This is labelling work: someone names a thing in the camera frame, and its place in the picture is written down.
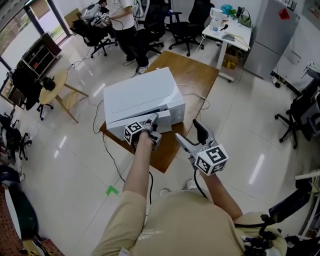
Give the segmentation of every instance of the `beige t-shirt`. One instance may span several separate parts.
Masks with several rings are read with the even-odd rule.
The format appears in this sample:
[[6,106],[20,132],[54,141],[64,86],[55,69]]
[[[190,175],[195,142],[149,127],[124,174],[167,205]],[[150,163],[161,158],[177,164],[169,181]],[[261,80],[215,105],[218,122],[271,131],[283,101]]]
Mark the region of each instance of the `beige t-shirt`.
[[[238,224],[261,223],[261,213],[247,213]],[[259,228],[235,228],[231,217],[203,196],[180,191],[155,200],[146,218],[146,199],[124,192],[92,256],[242,256],[241,236],[257,236]],[[281,256],[287,252],[281,237],[273,241]]]

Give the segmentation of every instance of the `white printer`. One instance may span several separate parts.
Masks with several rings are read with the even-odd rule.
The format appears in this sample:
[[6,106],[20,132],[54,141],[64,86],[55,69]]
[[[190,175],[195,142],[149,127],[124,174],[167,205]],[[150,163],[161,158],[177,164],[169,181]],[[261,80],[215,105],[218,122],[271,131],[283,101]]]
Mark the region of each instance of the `white printer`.
[[184,121],[186,103],[168,67],[135,76],[103,89],[106,129],[124,141],[125,126],[158,113],[157,131]]

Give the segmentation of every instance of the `hand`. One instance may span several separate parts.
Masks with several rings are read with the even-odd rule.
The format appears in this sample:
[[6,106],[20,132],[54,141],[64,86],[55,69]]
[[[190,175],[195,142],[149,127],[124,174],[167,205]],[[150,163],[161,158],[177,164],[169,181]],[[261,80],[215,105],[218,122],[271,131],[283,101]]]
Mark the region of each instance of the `hand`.
[[150,145],[151,147],[154,145],[154,142],[149,138],[149,132],[147,131],[140,133],[139,142]]

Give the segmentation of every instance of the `human arm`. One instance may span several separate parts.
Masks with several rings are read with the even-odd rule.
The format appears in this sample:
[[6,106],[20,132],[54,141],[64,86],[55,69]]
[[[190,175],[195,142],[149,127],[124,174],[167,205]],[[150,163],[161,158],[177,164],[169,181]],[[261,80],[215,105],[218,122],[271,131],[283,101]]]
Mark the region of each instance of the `human arm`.
[[216,174],[207,176],[202,171],[200,175],[205,181],[214,204],[224,210],[233,220],[243,215],[239,205],[233,200]]
[[119,11],[117,14],[110,16],[112,20],[117,20],[119,18],[125,17],[127,15],[132,14],[132,7],[127,6],[123,10]]
[[146,219],[149,164],[153,142],[142,132],[120,203],[109,220],[92,256],[115,256],[130,250],[138,240]]
[[149,134],[142,132],[123,191],[135,192],[147,198],[152,146],[153,142],[149,139]]

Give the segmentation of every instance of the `refrigerator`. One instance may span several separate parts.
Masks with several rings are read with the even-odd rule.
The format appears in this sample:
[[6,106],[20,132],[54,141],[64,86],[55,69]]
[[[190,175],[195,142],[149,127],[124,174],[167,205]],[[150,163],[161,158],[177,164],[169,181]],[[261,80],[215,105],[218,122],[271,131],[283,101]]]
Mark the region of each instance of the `refrigerator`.
[[[281,19],[286,9],[289,18]],[[285,52],[298,26],[300,17],[279,0],[263,0],[251,38],[251,50],[243,68],[263,79],[270,73]]]

